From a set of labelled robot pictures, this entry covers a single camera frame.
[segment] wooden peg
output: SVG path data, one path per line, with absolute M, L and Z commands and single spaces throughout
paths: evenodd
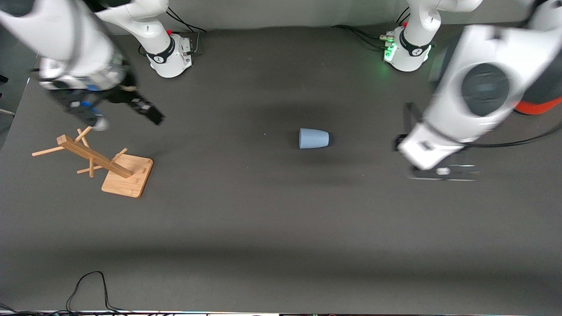
M 92 130 L 91 126 L 86 127 L 86 129 L 84 129 L 83 132 L 80 133 L 80 135 L 78 135 L 78 137 L 76 137 L 76 139 L 74 139 L 75 143 L 78 143 L 82 138 L 84 138 L 84 136 L 86 136 L 86 134 L 88 134 L 90 131 Z
M 76 130 L 78 131 L 78 136 L 80 136 L 80 134 L 82 134 L 82 128 L 78 128 Z M 84 143 L 84 146 L 90 147 L 90 145 L 88 144 L 88 141 L 86 140 L 85 137 L 82 137 L 82 143 Z
M 63 150 L 63 149 L 64 149 L 64 147 L 58 146 L 58 147 L 51 148 L 51 149 L 45 149 L 45 150 L 37 151 L 37 152 L 32 153 L 31 155 L 33 157 L 35 157 L 35 156 L 45 155 L 45 154 L 48 154 L 48 153 L 51 153 L 51 152 Z
M 94 177 L 94 158 L 90 158 L 90 168 L 88 168 L 88 170 L 90 171 L 90 178 L 93 178 Z
M 94 170 L 98 170 L 98 169 L 103 169 L 103 167 L 102 166 L 94 166 Z M 78 170 L 78 171 L 76 171 L 76 173 L 81 174 L 81 173 L 86 173 L 86 172 L 89 172 L 89 171 L 90 171 L 90 168 L 86 168 L 86 169 Z
M 111 159 L 111 162 L 115 162 L 115 160 L 117 160 L 119 157 L 121 157 L 122 154 L 127 152 L 127 148 L 123 148 L 122 151 L 118 152 L 117 155 L 115 155 L 115 157 L 113 157 L 113 159 Z

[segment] wooden mug tree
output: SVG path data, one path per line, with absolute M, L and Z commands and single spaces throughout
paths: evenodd
M 88 160 L 89 167 L 76 173 L 88 172 L 94 177 L 94 170 L 105 168 L 108 170 L 102 191 L 130 197 L 140 197 L 146 181 L 150 175 L 154 161 L 150 158 L 125 155 L 127 148 L 121 150 L 113 159 L 101 155 L 90 148 L 85 136 L 92 130 L 87 127 L 83 131 L 77 129 L 78 137 L 72 139 L 67 135 L 57 137 L 58 147 L 34 152 L 32 156 L 40 156 L 60 150 L 68 150 Z

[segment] wooden base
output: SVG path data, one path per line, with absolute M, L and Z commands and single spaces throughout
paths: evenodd
M 133 172 L 129 178 L 123 178 L 111 171 L 102 185 L 102 191 L 129 197 L 140 197 L 154 161 L 150 158 L 121 155 L 115 162 Z

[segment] cable connector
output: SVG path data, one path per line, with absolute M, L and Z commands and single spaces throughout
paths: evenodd
M 394 43 L 394 35 L 379 35 L 379 39 L 385 42 Z

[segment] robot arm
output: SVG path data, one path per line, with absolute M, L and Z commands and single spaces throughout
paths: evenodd
M 155 124 L 164 116 L 136 88 L 121 52 L 78 0 L 0 0 L 0 22 L 41 55 L 39 80 L 66 112 L 104 130 L 103 100 L 127 103 Z
M 398 150 L 417 168 L 434 168 L 505 120 L 561 48 L 558 0 L 539 6 L 530 29 L 467 26 L 438 57 L 433 99 Z
M 168 35 L 162 23 L 155 18 L 166 12 L 168 0 L 119 0 L 117 4 L 97 10 L 96 15 L 135 36 L 158 75 L 172 78 L 192 66 L 189 39 L 177 34 Z
M 430 42 L 441 26 L 438 10 L 470 12 L 483 0 L 406 0 L 410 6 L 407 27 L 399 26 L 387 35 L 398 40 L 391 46 L 384 60 L 400 71 L 414 71 L 427 60 Z

